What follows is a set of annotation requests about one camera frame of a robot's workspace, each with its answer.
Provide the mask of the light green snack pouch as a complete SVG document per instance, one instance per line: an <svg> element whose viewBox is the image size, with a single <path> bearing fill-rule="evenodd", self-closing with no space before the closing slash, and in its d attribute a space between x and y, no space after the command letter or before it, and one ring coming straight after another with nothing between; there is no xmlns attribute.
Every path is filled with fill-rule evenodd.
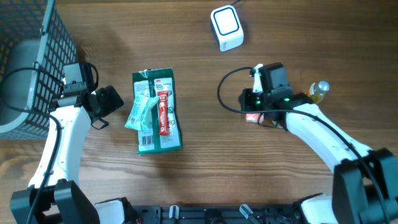
<svg viewBox="0 0 398 224"><path fill-rule="evenodd" d="M125 128L137 131L149 131L152 129L152 109L158 103L159 97L150 97L145 93L137 93Z"/></svg>

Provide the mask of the red Nescafe coffee stick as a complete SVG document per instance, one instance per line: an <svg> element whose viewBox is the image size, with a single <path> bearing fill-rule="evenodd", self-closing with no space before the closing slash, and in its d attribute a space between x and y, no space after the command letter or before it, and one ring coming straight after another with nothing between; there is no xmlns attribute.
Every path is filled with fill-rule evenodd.
<svg viewBox="0 0 398 224"><path fill-rule="evenodd" d="M159 91L157 96L159 97L159 135L168 136L168 91Z"/></svg>

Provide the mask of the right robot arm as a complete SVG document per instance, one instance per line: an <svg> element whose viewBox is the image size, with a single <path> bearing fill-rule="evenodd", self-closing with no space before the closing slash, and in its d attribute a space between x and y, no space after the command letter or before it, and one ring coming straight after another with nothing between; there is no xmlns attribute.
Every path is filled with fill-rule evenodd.
<svg viewBox="0 0 398 224"><path fill-rule="evenodd" d="M307 223L388 223L397 219L397 159L372 150L330 121L304 93L293 93L281 63L250 69L252 88L239 97L244 112L261 112L299 137L333 173L330 196L300 203Z"/></svg>

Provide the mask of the red Kleenex tissue pack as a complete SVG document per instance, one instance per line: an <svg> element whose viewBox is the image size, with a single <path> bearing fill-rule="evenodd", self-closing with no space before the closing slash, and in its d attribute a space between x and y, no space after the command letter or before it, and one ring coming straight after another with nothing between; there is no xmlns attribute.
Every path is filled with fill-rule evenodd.
<svg viewBox="0 0 398 224"><path fill-rule="evenodd" d="M246 114L247 123L262 123L263 121L264 121L264 116L260 113Z"/></svg>

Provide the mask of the yellow liquid bottle silver cap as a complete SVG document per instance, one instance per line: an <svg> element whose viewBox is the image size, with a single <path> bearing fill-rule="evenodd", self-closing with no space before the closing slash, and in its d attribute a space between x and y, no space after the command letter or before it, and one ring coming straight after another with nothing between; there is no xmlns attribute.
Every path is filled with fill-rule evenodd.
<svg viewBox="0 0 398 224"><path fill-rule="evenodd" d="M312 101L316 104L320 103L327 92L330 90L330 85L326 81L319 81L312 83L310 88L307 91L307 96L312 99Z"/></svg>

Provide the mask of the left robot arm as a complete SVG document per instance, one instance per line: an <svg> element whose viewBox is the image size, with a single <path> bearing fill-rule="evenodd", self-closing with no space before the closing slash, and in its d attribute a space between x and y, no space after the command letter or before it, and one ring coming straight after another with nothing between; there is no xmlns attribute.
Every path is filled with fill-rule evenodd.
<svg viewBox="0 0 398 224"><path fill-rule="evenodd" d="M10 209L17 223L134 223L139 215L125 197L92 204L78 185L83 145L93 124L124 102L113 86L99 88L97 68L63 68L62 92L49 104L49 133L28 188L14 192Z"/></svg>

